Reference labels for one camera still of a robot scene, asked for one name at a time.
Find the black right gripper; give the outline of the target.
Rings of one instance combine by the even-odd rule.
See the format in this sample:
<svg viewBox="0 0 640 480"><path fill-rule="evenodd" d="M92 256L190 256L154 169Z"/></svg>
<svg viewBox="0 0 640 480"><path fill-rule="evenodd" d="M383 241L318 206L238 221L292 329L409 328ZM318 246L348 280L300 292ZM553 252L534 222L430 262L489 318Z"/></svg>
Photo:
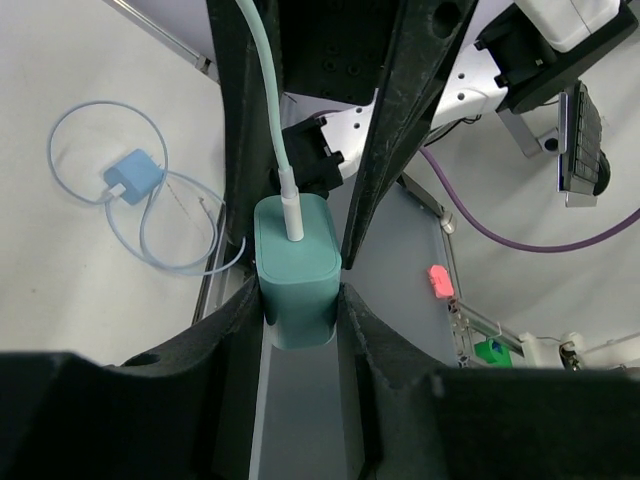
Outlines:
<svg viewBox="0 0 640 480"><path fill-rule="evenodd" d="M384 66L342 240L347 270L379 203L430 132L476 8L475 1L279 3L287 93L368 105ZM276 158L241 10L234 1L209 1L207 10L224 108L226 233L238 245L253 237L256 204L276 193Z"/></svg>

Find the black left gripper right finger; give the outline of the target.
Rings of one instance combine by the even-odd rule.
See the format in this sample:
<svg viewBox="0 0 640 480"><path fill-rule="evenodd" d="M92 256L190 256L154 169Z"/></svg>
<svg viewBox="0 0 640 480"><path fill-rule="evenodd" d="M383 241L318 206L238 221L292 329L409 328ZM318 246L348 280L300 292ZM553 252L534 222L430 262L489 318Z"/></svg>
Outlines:
<svg viewBox="0 0 640 480"><path fill-rule="evenodd" d="M635 479L639 380L621 371L460 369L337 297L351 479Z"/></svg>

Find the teal charger plug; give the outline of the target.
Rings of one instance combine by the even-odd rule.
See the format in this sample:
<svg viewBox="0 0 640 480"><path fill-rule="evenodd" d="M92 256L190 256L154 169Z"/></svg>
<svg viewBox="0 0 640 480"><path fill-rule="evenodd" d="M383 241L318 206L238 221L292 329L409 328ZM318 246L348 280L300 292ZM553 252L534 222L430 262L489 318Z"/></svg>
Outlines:
<svg viewBox="0 0 640 480"><path fill-rule="evenodd" d="M326 200L300 196L304 238L287 238L278 196L254 210L257 275L273 345L295 350L328 343L336 323L342 257Z"/></svg>

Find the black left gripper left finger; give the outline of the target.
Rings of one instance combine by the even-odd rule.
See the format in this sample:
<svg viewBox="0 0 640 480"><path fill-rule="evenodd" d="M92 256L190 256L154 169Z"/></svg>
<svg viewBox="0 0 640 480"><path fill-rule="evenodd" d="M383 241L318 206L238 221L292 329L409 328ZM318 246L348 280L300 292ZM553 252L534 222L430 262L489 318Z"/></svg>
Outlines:
<svg viewBox="0 0 640 480"><path fill-rule="evenodd" d="M263 333L255 280L119 366L70 352L1 357L5 479L245 479Z"/></svg>

